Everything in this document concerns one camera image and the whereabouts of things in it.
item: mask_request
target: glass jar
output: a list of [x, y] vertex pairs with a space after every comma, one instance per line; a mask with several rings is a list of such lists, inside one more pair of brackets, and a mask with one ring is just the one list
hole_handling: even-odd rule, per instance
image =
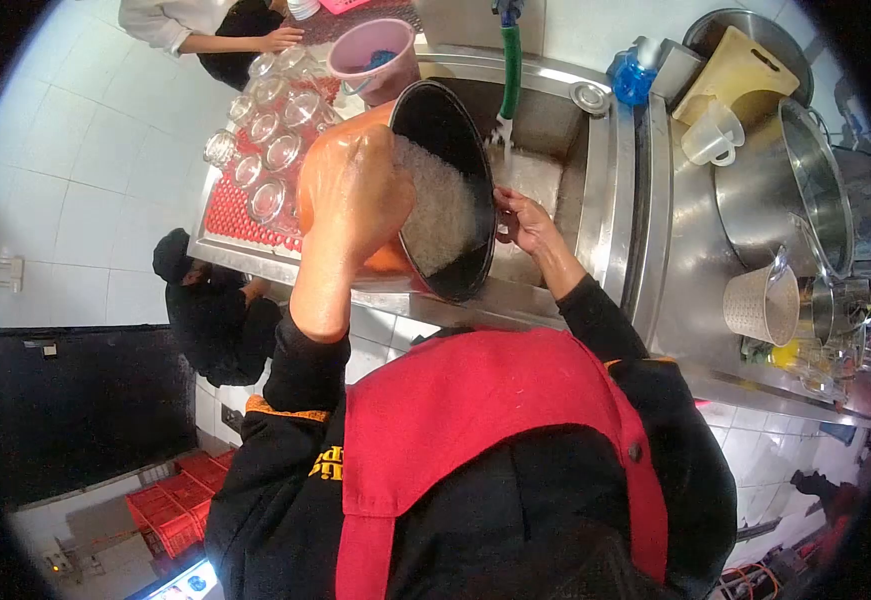
[[314, 91], [302, 91], [288, 100], [283, 124], [311, 145], [329, 127], [342, 122], [331, 106]]
[[278, 76], [259, 79], [259, 82], [252, 86], [252, 97], [256, 106], [262, 111], [280, 113], [291, 95], [288, 81]]
[[219, 129], [205, 144], [202, 160], [223, 171], [239, 156], [236, 135], [227, 129]]
[[248, 191], [261, 186], [267, 181], [267, 173], [258, 154], [243, 156], [232, 170], [232, 183], [237, 187]]
[[325, 95], [323, 82], [332, 75], [319, 64], [304, 46], [298, 44], [286, 48], [275, 59], [275, 66], [283, 77], [293, 83], [293, 88], [312, 87], [319, 94]]
[[287, 206], [290, 204], [288, 189], [285, 182], [279, 178], [273, 178], [259, 186], [249, 195], [246, 207], [249, 217], [259, 225], [289, 234], [289, 231], [285, 231], [280, 225], [284, 220], [282, 217], [287, 216], [285, 213], [291, 213], [291, 207]]
[[294, 183], [302, 168], [303, 142], [296, 133], [286, 131], [272, 139], [262, 158], [269, 171]]
[[276, 66], [278, 64], [278, 56], [274, 52], [263, 52], [256, 56], [249, 65], [249, 78], [264, 79], [274, 75], [280, 68]]
[[256, 103], [251, 96], [236, 96], [229, 105], [229, 120], [239, 127], [248, 127], [256, 115]]
[[268, 146], [282, 132], [281, 121], [273, 112], [260, 113], [249, 126], [249, 141], [259, 148]]

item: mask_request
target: green hose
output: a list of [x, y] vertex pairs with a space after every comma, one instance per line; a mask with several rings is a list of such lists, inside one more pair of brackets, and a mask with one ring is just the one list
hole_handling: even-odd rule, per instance
[[501, 98], [499, 116], [512, 119], [522, 91], [522, 40], [518, 25], [501, 28], [501, 46], [505, 53], [505, 93]]

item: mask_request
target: pink bucket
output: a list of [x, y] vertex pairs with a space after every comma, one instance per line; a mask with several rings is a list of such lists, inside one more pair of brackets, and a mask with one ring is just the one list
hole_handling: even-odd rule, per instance
[[[363, 70], [376, 50], [396, 56], [380, 67]], [[342, 80], [341, 92], [358, 94], [370, 107], [395, 100], [422, 78], [415, 57], [415, 30], [399, 19], [376, 19], [347, 30], [332, 45], [326, 63], [329, 72]]]

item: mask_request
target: stainless steel pot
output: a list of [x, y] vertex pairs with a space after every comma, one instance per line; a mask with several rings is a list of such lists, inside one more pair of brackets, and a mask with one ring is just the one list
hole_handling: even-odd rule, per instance
[[733, 25], [746, 34], [750, 40], [786, 66], [798, 78], [799, 86], [791, 93], [792, 100], [807, 107], [812, 102], [814, 79], [812, 67], [805, 60], [802, 48], [786, 30], [770, 19], [742, 8], [719, 8], [698, 18], [682, 38], [682, 45], [709, 59], [722, 41], [725, 30]]
[[832, 288], [820, 277], [803, 281], [799, 285], [798, 323], [792, 338], [818, 340], [825, 346], [832, 337], [834, 317]]
[[808, 112], [785, 98], [745, 135], [736, 160], [715, 169], [725, 234], [742, 264], [760, 269], [779, 246], [798, 277], [831, 284], [852, 269], [852, 215], [832, 151]]

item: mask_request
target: electrical outlet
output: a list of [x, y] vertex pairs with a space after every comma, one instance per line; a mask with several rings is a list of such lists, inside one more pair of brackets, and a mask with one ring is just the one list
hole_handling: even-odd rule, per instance
[[225, 404], [222, 404], [222, 422], [238, 435], [242, 435], [242, 414]]

